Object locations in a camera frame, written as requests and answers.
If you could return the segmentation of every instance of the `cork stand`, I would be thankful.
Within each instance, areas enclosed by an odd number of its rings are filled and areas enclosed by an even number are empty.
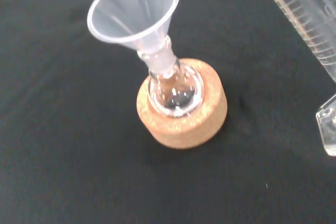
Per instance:
[[[204,100],[191,116],[168,118],[158,114],[148,101],[149,77],[142,83],[136,107],[140,120],[161,144],[176,149],[199,146],[210,140],[222,127],[227,114],[225,92],[216,71],[196,59],[180,59],[197,70],[204,82]]]

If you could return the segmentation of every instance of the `flask neck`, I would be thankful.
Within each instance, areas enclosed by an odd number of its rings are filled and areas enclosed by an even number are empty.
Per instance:
[[[169,36],[165,38],[159,51],[151,53],[138,51],[138,56],[146,63],[149,73],[154,79],[170,75],[172,71],[176,71],[176,65],[178,68],[180,65],[172,50],[172,42]]]

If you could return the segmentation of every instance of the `funnel rim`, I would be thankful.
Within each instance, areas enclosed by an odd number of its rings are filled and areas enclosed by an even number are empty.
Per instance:
[[[92,2],[91,6],[90,6],[88,17],[87,17],[88,28],[89,28],[89,31],[91,32],[91,34],[94,37],[96,37],[100,41],[107,42],[107,43],[122,44],[122,43],[127,43],[127,42],[132,42],[132,41],[135,41],[135,40],[139,40],[139,39],[151,34],[155,30],[157,30],[159,27],[161,27],[173,15],[174,11],[177,8],[177,5],[178,5],[179,1],[180,0],[173,0],[172,6],[165,13],[165,15],[158,22],[156,22],[154,25],[148,27],[146,30],[143,30],[143,31],[141,31],[139,33],[136,33],[136,34],[133,34],[131,36],[111,37],[111,36],[103,35],[102,33],[98,32],[95,29],[95,27],[92,23],[93,13],[94,13],[98,3],[100,2],[100,0],[94,0]]]

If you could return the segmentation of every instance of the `black table surface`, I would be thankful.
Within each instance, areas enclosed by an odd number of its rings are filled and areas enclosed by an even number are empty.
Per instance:
[[[0,0],[0,223],[336,223],[315,113],[336,85],[272,0],[180,0],[175,54],[218,72],[223,129],[176,151],[136,112],[147,76],[94,39],[93,0]]]

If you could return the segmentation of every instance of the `glassware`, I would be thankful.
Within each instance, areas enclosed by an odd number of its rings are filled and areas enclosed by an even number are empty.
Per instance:
[[[88,28],[98,40],[138,52],[150,73],[149,101],[174,118],[190,115],[203,102],[201,75],[181,63],[167,35],[179,0],[94,0]]]
[[[336,82],[336,0],[274,0]],[[336,98],[316,114],[324,148],[336,156]]]

